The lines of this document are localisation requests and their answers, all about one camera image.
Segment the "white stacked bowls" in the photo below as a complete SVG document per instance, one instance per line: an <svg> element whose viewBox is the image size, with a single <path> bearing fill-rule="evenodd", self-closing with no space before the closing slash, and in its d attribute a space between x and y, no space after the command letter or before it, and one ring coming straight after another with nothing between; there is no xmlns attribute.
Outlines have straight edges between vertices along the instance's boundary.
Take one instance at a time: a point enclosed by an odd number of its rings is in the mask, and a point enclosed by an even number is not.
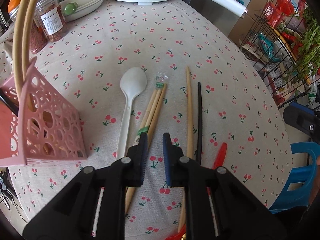
<svg viewBox="0 0 320 240"><path fill-rule="evenodd" d="M60 2L66 22L82 18L101 6L104 0L64 0Z"/></svg>

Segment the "disposable chopsticks pair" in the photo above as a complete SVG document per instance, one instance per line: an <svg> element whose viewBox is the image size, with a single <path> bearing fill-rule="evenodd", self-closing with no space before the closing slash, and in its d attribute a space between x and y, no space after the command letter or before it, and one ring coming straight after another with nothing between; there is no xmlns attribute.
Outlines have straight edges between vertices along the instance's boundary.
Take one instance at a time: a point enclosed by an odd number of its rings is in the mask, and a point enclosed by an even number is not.
<svg viewBox="0 0 320 240"><path fill-rule="evenodd" d="M164 98L165 90L167 88L168 76L163 73L158 73L156 76L156 87L152 93L147 109L140 124L137 136L135 138L135 145L138 144L141 133L148 135L148 147L151 144L152 137L156 128L156 124L161 110L161 101Z"/></svg>

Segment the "cardboard box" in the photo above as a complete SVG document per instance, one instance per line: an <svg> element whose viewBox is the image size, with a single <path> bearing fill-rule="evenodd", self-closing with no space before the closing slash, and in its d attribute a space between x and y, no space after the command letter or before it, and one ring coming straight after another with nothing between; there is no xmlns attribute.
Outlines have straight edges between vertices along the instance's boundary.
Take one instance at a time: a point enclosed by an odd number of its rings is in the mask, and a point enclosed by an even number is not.
<svg viewBox="0 0 320 240"><path fill-rule="evenodd" d="M250 0L247 6L247 14L244 18L239 18L229 33L228 37L238 47L248 34L252 25L255 23L257 15L262 13L262 10L267 3L267 0Z"/></svg>

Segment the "orange tangerine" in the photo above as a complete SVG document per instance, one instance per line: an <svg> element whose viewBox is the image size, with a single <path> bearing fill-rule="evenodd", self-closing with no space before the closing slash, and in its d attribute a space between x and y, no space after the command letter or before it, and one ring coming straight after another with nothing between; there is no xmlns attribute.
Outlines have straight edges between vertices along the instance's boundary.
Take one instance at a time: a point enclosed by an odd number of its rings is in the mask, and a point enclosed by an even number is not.
<svg viewBox="0 0 320 240"><path fill-rule="evenodd" d="M8 4L8 13L11 13L16 7L19 6L21 0L10 0Z"/></svg>

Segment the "jar with white label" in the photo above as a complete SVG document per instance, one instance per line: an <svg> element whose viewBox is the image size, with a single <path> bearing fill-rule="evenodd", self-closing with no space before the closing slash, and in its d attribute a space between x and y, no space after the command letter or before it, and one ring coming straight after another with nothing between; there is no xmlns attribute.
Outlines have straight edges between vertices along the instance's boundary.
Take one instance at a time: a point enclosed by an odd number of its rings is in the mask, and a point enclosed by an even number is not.
<svg viewBox="0 0 320 240"><path fill-rule="evenodd" d="M57 42L67 34L67 24L59 0L39 0L35 14L50 42Z"/></svg>

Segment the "pink perforated utensil basket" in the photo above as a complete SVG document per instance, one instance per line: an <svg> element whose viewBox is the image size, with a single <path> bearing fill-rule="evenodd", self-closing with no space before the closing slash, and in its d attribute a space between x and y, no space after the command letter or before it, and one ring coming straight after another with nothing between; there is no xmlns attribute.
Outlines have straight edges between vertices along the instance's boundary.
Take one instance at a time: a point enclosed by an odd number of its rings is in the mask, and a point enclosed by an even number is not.
<svg viewBox="0 0 320 240"><path fill-rule="evenodd" d="M1 166L27 166L87 158L78 110L31 59L15 110L1 102Z"/></svg>

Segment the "glass jar with wooden lid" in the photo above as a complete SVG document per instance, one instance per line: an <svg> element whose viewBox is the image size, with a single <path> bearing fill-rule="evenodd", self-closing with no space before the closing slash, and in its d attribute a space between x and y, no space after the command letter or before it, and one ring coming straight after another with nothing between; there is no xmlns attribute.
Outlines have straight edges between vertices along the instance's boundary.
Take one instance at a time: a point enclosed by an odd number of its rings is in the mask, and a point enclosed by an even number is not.
<svg viewBox="0 0 320 240"><path fill-rule="evenodd" d="M16 18L17 18L17 14L18 14L18 9L19 9L19 6L15 7L15 8L9 13L12 22L16 22Z"/></svg>

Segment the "white plastic spoon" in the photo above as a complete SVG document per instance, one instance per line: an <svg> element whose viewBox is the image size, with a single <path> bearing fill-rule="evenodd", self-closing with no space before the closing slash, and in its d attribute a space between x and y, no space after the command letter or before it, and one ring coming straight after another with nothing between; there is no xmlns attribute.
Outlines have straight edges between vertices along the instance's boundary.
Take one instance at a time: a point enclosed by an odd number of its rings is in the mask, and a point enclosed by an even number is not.
<svg viewBox="0 0 320 240"><path fill-rule="evenodd" d="M117 160L125 157L133 101L144 91L146 85L146 74L138 67L130 68L120 80L120 88L125 96L125 107L118 138Z"/></svg>

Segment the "jar of red goji berries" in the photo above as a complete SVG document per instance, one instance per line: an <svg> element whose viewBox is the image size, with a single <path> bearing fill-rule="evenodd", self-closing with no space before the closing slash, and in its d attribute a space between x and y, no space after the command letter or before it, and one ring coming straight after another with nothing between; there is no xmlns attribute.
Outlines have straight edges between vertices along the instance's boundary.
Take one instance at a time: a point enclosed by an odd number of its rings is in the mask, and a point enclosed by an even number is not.
<svg viewBox="0 0 320 240"><path fill-rule="evenodd" d="M48 43L48 39L36 18L33 19L30 32L29 50L32 54L37 54Z"/></svg>

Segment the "black chopstick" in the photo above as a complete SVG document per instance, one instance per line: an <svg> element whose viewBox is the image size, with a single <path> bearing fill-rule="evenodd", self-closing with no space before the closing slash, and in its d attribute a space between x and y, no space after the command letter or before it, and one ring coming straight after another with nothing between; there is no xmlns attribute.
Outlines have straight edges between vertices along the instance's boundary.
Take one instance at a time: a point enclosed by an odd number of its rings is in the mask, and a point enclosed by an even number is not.
<svg viewBox="0 0 320 240"><path fill-rule="evenodd" d="M197 83L198 91L198 135L197 135L197 149L196 149L196 161L201 164L202 159L202 133L203 133L203 116L202 116L202 92L201 83Z"/></svg>

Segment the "wooden chopstick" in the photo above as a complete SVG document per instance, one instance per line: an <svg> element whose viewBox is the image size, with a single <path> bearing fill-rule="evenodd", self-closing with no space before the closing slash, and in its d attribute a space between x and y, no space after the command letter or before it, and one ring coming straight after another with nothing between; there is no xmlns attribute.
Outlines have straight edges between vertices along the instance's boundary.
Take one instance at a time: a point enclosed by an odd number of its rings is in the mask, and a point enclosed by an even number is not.
<svg viewBox="0 0 320 240"><path fill-rule="evenodd" d="M191 80L189 67L186 67L186 77L187 77L187 153L186 156L190 159L193 158L193 102L192 102L192 92L191 92ZM181 207L180 219L178 222L178 230L180 233L185 224L185 206Z"/></svg>
<svg viewBox="0 0 320 240"><path fill-rule="evenodd" d="M35 8L38 0L21 0L19 12L22 13L23 32L22 32L22 75L25 80L29 66L29 43L31 36L31 26L34 19Z"/></svg>
<svg viewBox="0 0 320 240"><path fill-rule="evenodd" d="M12 44L12 60L14 70L14 81L18 101L20 101L21 91L23 87L22 72L22 35L24 27L25 13L30 0L21 0L14 28L14 38Z"/></svg>

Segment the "blue plastic stool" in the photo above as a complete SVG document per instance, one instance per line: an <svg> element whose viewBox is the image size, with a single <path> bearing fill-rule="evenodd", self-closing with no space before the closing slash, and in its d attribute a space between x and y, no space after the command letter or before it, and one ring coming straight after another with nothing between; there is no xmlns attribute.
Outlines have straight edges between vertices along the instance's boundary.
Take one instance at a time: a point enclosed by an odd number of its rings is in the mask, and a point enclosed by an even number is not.
<svg viewBox="0 0 320 240"><path fill-rule="evenodd" d="M294 167L280 195L269 208L272 213L278 213L296 206L308 206L313 180L317 173L317 158L319 144L316 142L297 142L291 144L292 154L307 153L312 159L308 166Z"/></svg>

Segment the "green vegetables bunch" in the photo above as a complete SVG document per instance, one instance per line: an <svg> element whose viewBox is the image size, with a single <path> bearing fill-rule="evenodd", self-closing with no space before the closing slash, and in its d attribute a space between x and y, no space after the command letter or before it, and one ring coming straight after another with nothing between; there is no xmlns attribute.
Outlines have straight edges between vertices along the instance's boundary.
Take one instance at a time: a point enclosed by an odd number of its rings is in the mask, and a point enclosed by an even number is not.
<svg viewBox="0 0 320 240"><path fill-rule="evenodd" d="M283 34L296 57L289 70L292 83L307 82L319 74L319 23L307 4L300 2L298 13L286 19Z"/></svg>

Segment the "red plastic utensil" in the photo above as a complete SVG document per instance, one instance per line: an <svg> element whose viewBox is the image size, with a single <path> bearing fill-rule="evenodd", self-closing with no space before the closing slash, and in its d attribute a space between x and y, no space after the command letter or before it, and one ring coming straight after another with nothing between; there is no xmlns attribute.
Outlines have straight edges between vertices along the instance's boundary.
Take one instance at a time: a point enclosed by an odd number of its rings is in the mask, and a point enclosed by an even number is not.
<svg viewBox="0 0 320 240"><path fill-rule="evenodd" d="M172 180L174 178L174 175L171 172L170 165L175 163L176 156L172 153L175 153L176 150L182 152L182 149L178 146L175 146L173 144L171 144L171 146L168 146L167 143L163 143L165 175L166 175L167 184L170 187L173 187ZM223 142L222 146L220 147L219 152L214 160L212 169L216 169L217 167L223 165L226 153L227 153L227 143ZM185 222L186 222L186 207L185 207L185 197L183 197L180 218L178 221L177 233L170 236L170 237L167 237L165 240L167 240L167 239L184 239L185 238Z"/></svg>

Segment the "cherry print tablecloth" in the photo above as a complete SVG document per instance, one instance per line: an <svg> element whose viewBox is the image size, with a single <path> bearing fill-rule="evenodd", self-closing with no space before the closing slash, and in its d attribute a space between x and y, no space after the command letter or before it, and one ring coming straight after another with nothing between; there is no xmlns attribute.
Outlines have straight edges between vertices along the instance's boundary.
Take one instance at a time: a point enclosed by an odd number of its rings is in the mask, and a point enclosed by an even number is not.
<svg viewBox="0 0 320 240"><path fill-rule="evenodd" d="M164 174L162 135L187 147L187 98L202 96L201 164L211 168L223 143L224 165L265 207L271 207L292 168L290 143L278 108L244 54L217 27L180 0L143 7L105 0L46 45L36 66L80 114L86 161L10 168L17 199L13 210L32 219L81 169L116 159L125 107L120 80L137 67L148 79L134 100L128 145L132 145L157 77L166 91L149 148L145 181L126 215L126 239L165 239L176 233L183 191Z"/></svg>

